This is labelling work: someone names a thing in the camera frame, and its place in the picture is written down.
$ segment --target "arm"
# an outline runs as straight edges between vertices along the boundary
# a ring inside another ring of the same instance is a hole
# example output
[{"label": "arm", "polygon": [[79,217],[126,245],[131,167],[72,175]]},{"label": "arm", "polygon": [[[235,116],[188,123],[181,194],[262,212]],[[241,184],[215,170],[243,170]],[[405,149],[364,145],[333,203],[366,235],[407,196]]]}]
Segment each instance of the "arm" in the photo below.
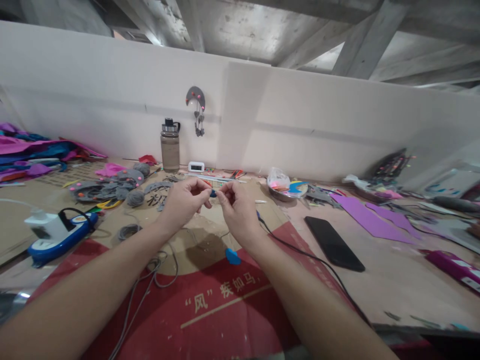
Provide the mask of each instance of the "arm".
[{"label": "arm", "polygon": [[79,358],[149,260],[202,204],[212,207],[210,193],[196,177],[172,186],[154,223],[69,275],[0,328],[0,358]]},{"label": "arm", "polygon": [[240,183],[223,185],[217,196],[230,232],[267,275],[313,358],[397,358],[357,314],[265,234],[255,203]]}]

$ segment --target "wall hook decoration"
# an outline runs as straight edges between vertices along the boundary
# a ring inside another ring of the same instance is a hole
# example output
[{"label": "wall hook decoration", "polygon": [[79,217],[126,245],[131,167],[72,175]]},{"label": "wall hook decoration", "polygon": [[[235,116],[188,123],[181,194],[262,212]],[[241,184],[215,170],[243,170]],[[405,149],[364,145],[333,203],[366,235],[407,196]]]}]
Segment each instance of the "wall hook decoration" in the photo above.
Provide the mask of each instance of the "wall hook decoration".
[{"label": "wall hook decoration", "polygon": [[203,91],[198,86],[192,86],[186,93],[186,105],[196,103],[195,115],[195,134],[200,137],[205,134],[204,130],[204,111],[205,111],[205,96]]}]

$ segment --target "purple foam sheet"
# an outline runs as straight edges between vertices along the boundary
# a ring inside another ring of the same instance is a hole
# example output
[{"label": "purple foam sheet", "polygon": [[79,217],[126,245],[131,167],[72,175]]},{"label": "purple foam sheet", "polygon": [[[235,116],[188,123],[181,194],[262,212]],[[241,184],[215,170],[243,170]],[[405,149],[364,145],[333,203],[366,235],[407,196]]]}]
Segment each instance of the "purple foam sheet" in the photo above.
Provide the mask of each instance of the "purple foam sheet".
[{"label": "purple foam sheet", "polygon": [[415,228],[412,226],[412,224],[410,223],[410,221],[407,219],[405,215],[398,212],[387,210],[383,207],[374,205],[369,202],[367,202],[365,205],[367,208],[375,211],[382,218],[390,220],[399,228],[408,231],[408,233],[412,235],[414,238],[418,240],[422,240],[422,235],[417,230],[415,230]]},{"label": "purple foam sheet", "polygon": [[340,196],[336,194],[331,194],[330,196],[373,237],[407,244],[415,244],[397,227],[383,221],[373,212],[368,210],[356,197]]}]

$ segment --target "yellow scissors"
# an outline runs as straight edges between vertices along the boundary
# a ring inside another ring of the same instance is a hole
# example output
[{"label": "yellow scissors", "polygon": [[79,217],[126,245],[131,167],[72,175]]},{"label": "yellow scissors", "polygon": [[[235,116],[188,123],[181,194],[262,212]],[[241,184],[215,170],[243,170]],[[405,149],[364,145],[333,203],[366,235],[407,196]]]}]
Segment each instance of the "yellow scissors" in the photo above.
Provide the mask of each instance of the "yellow scissors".
[{"label": "yellow scissors", "polygon": [[112,200],[99,203],[96,205],[96,207],[99,209],[113,209],[118,205],[120,205],[121,203],[122,203],[122,200],[112,199]]}]

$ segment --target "plastic bag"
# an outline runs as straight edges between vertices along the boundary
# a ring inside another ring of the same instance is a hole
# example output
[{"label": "plastic bag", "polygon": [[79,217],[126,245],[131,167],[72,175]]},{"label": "plastic bag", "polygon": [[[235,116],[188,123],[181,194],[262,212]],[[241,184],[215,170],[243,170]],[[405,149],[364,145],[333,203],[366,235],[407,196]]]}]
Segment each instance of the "plastic bag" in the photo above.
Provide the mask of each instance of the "plastic bag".
[{"label": "plastic bag", "polygon": [[357,176],[349,174],[342,181],[342,183],[354,183],[355,186],[359,189],[367,191],[368,186],[370,185],[368,181],[360,180]]},{"label": "plastic bag", "polygon": [[272,189],[279,191],[290,188],[290,178],[278,167],[272,167],[270,169],[266,183]]}]

